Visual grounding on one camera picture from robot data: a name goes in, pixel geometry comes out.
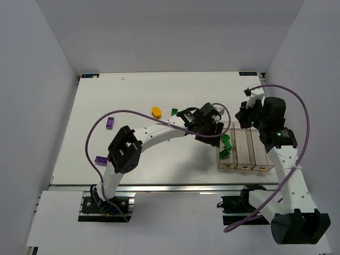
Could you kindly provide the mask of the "small green lego top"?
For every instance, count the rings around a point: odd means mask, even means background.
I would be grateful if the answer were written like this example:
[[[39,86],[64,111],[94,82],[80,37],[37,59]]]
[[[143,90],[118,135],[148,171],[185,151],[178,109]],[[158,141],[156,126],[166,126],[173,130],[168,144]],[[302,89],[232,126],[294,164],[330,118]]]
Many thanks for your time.
[[[174,116],[178,113],[178,109],[177,108],[173,108],[171,111],[171,115]]]

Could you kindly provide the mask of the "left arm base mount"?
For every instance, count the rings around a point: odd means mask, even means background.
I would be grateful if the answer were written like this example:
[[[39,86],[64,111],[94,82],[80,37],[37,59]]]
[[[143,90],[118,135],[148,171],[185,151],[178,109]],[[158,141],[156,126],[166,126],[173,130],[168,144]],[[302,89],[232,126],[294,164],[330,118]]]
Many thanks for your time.
[[[129,197],[114,197],[111,199],[111,202],[122,211],[127,219],[126,221],[119,210],[110,203],[104,202],[104,206],[99,208],[92,197],[83,197],[78,222],[127,223],[131,219],[133,209],[133,204],[130,201]]]

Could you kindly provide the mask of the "middle clear container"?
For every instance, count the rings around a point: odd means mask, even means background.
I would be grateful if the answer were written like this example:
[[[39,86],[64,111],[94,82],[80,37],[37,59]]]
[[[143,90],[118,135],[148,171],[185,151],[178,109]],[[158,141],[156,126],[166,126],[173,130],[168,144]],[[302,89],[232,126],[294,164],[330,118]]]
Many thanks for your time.
[[[243,171],[250,171],[255,167],[254,149],[250,129],[242,129],[238,122],[234,122],[234,147],[236,149],[237,167]]]

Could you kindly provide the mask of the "left clear container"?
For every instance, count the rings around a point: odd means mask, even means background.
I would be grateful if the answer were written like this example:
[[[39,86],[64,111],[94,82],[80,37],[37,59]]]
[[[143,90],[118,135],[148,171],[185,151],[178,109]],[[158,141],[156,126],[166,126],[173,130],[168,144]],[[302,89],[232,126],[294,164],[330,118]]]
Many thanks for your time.
[[[219,138],[217,150],[217,167],[220,169],[236,169],[237,154],[235,148],[235,130],[232,122],[229,129]]]

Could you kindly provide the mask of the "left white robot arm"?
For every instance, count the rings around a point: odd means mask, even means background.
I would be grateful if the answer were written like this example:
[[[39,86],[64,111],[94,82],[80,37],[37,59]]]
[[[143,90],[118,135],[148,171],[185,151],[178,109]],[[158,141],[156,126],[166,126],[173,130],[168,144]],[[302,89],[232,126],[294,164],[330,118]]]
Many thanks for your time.
[[[137,167],[145,150],[159,143],[191,134],[202,143],[219,147],[220,137],[228,130],[220,120],[228,113],[220,103],[206,103],[201,108],[182,110],[165,121],[155,120],[151,126],[135,130],[121,127],[108,146],[106,170],[100,174],[99,184],[92,187],[92,198],[99,207],[111,203],[122,177]]]

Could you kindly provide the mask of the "purple lego brick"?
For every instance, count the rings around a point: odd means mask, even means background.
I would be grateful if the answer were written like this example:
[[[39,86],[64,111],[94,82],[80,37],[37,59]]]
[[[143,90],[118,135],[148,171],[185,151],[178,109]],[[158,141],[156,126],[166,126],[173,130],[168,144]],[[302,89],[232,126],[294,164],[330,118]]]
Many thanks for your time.
[[[108,117],[106,122],[106,129],[112,130],[114,126],[115,119],[113,117]]]
[[[102,156],[96,156],[95,163],[100,166],[106,166],[108,162],[108,159],[106,157]]]

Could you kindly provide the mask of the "green lego brick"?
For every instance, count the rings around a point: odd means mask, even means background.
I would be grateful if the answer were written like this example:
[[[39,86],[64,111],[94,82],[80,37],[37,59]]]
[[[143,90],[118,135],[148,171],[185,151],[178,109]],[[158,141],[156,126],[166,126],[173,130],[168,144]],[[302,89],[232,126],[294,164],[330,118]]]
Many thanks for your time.
[[[232,149],[232,145],[230,144],[229,141],[225,142],[224,145],[225,145],[225,149],[227,149],[227,150],[231,150]]]
[[[219,152],[219,158],[220,158],[220,159],[225,159],[225,158],[229,157],[230,154],[231,154],[231,153],[230,153],[229,150],[223,149],[223,150],[221,150],[221,151]]]
[[[228,134],[223,134],[220,139],[223,143],[226,143],[230,141],[230,136]]]

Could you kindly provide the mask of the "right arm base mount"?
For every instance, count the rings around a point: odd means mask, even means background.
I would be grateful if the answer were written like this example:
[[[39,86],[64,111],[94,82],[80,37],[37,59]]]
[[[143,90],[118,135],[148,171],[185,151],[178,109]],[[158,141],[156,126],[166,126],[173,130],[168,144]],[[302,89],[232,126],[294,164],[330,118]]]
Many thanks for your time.
[[[255,210],[255,207],[249,204],[244,205],[240,195],[223,196],[221,199],[216,206],[222,208],[224,226],[243,220]]]

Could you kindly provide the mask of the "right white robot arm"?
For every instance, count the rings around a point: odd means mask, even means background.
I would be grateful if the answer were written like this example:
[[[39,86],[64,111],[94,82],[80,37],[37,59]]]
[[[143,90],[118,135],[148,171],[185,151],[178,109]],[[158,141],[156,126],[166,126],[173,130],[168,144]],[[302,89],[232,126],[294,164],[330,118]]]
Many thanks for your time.
[[[278,181],[282,201],[271,200],[265,190],[249,191],[248,202],[258,208],[270,223],[277,244],[317,244],[330,226],[327,213],[314,203],[298,163],[298,144],[294,132],[285,127],[286,104],[283,99],[257,99],[253,105],[242,102],[235,117],[243,129],[255,128],[265,146]]]

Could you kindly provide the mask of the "orange oval lego piece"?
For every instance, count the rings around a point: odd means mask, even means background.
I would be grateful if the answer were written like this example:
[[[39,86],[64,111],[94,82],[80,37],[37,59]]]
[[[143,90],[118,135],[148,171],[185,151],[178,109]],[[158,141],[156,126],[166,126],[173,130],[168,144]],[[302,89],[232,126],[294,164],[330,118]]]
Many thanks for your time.
[[[158,107],[153,107],[151,109],[151,114],[157,120],[161,119],[162,117],[162,111]]]

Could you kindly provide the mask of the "left blue table label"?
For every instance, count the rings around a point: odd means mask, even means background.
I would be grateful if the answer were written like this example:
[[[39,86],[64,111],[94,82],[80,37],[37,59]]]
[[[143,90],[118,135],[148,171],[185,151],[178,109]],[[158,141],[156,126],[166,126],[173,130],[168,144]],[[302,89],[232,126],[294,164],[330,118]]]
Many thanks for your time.
[[[92,78],[98,78],[99,73],[87,73],[87,74],[82,74],[81,78],[82,79],[92,79]]]

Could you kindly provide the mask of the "clear container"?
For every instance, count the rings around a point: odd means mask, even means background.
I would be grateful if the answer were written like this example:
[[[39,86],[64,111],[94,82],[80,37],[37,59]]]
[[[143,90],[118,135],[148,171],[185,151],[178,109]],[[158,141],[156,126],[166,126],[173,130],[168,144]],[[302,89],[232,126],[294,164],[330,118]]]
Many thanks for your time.
[[[255,167],[252,170],[259,172],[268,172],[273,168],[273,164],[266,153],[265,146],[260,141],[259,131],[252,127],[250,128],[250,134],[255,161]]]
[[[255,167],[254,149],[250,129],[242,129],[238,122],[234,122],[234,147],[236,149],[237,167],[243,171],[250,171]]]
[[[229,129],[219,138],[217,150],[217,167],[220,169],[236,169],[237,154],[235,148],[235,130],[232,122]]]

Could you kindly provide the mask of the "right clear container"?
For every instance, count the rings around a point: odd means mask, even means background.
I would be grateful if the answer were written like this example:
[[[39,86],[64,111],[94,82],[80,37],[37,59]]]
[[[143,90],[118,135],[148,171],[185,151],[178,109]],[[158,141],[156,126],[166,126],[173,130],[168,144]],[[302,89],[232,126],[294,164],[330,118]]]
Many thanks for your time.
[[[273,164],[266,153],[265,146],[260,141],[259,131],[252,127],[250,128],[250,134],[255,161],[255,167],[252,170],[259,172],[268,172],[273,168]]]

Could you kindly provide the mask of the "aluminium table rail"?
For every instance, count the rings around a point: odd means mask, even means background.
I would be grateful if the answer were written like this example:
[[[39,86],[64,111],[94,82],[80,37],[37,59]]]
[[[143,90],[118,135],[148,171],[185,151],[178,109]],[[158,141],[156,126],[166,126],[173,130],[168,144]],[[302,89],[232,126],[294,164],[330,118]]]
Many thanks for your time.
[[[229,192],[240,191],[241,185],[123,185],[116,192]],[[84,191],[90,190],[89,185],[50,185],[49,191]]]

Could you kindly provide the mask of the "right blue table label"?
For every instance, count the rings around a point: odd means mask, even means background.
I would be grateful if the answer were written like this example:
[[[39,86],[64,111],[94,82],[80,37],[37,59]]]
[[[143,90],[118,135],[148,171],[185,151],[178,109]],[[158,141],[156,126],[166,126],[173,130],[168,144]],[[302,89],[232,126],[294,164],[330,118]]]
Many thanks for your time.
[[[239,72],[240,76],[257,76],[257,72],[252,72],[252,71],[240,71]]]

